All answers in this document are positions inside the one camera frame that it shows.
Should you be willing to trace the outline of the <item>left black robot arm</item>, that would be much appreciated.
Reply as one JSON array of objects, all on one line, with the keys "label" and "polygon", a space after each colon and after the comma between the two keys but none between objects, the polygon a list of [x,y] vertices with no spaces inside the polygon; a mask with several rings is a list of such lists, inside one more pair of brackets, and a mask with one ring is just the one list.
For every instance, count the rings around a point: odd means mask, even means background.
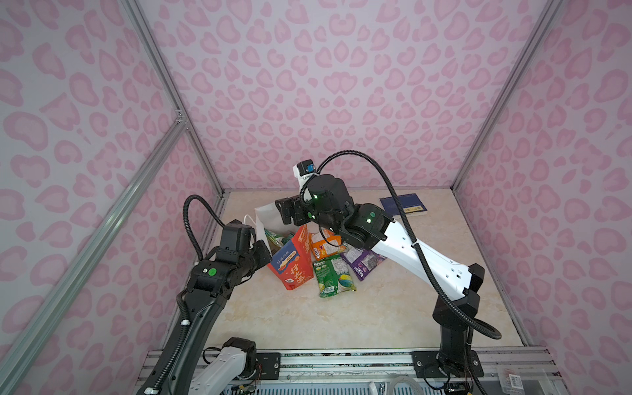
[{"label": "left black robot arm", "polygon": [[272,260],[261,240],[252,246],[213,248],[194,266],[176,296],[180,317],[138,394],[186,394],[213,325],[237,286]]}]

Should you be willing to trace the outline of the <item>purple snack packet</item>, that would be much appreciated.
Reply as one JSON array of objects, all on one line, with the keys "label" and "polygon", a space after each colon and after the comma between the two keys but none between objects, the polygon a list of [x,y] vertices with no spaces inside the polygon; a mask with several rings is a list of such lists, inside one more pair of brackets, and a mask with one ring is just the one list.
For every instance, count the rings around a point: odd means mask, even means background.
[{"label": "purple snack packet", "polygon": [[370,273],[386,259],[371,250],[359,249],[350,245],[347,245],[341,257],[359,281],[365,281]]}]

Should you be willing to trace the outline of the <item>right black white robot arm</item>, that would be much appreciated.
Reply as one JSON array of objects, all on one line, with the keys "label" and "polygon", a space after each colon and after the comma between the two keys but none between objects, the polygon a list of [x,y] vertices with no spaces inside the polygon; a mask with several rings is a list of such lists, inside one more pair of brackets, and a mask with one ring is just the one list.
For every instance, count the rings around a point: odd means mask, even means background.
[{"label": "right black white robot arm", "polygon": [[432,318],[440,326],[439,350],[419,367],[429,367],[447,377],[469,373],[479,379],[483,370],[472,350],[474,329],[462,317],[475,322],[485,276],[478,264],[462,265],[420,240],[413,240],[403,224],[372,203],[344,202],[341,209],[324,212],[314,202],[303,204],[298,195],[278,199],[276,210],[285,225],[313,222],[342,237],[356,248],[370,250],[399,264],[437,292]]}]

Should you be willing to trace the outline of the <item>red white paper bag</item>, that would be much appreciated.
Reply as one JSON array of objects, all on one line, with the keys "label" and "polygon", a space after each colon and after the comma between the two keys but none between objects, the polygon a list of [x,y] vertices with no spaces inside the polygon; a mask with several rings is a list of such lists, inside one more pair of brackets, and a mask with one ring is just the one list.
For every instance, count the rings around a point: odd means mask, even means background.
[{"label": "red white paper bag", "polygon": [[[256,239],[262,240],[271,251],[272,261],[268,268],[282,282],[284,288],[293,291],[314,277],[307,225],[285,225],[274,203],[256,207],[253,223]],[[291,238],[283,246],[275,247],[268,239],[267,231],[281,238]]]}]

